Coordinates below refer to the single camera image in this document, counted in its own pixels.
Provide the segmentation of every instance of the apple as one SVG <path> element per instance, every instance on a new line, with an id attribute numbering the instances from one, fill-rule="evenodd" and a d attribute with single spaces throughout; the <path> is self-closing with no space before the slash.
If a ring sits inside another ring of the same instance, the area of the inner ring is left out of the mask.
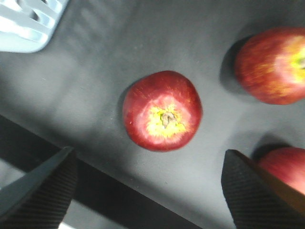
<path id="1" fill-rule="evenodd" d="M 151 151 L 166 152 L 186 145 L 202 116 L 195 87 L 173 71 L 154 73 L 136 82 L 123 103 L 123 121 L 129 137 Z"/>
<path id="2" fill-rule="evenodd" d="M 262 157 L 258 165 L 305 195 L 305 149 L 284 147 Z"/>
<path id="3" fill-rule="evenodd" d="M 242 87 L 268 104 L 305 98 L 305 28 L 278 27 L 248 40 L 235 59 Z"/>

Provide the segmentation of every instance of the white plastic object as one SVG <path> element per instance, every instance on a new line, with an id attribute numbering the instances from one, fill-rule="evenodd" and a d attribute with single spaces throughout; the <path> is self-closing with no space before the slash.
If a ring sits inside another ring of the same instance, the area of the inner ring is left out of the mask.
<path id="1" fill-rule="evenodd" d="M 44 48 L 69 0 L 0 0 L 0 51 Z"/>

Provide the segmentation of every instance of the black surface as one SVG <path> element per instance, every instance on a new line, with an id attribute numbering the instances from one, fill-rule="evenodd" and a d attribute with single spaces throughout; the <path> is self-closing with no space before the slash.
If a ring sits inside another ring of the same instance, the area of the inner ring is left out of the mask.
<path id="1" fill-rule="evenodd" d="M 260 177 L 264 171 L 259 168 L 255 170 L 255 167 L 256 165 L 240 152 L 226 151 L 222 186 L 237 228 L 305 228 L 305 207 L 296 209 L 294 206 L 295 202 L 305 203 L 305 197 L 277 180 L 266 182 Z M 275 184 L 276 191 L 283 189 L 286 201 L 275 193 L 269 186 L 271 184 Z"/>
<path id="2" fill-rule="evenodd" d="M 23 171 L 34 169 L 58 151 L 54 145 L 2 116 L 0 126 L 4 127 L 0 128 L 0 158 Z M 77 166 L 74 199 L 126 228 L 200 228 L 85 162 L 78 160 Z"/>
<path id="3" fill-rule="evenodd" d="M 64 148 L 0 191 L 1 229 L 57 229 L 77 183 L 76 156 Z"/>

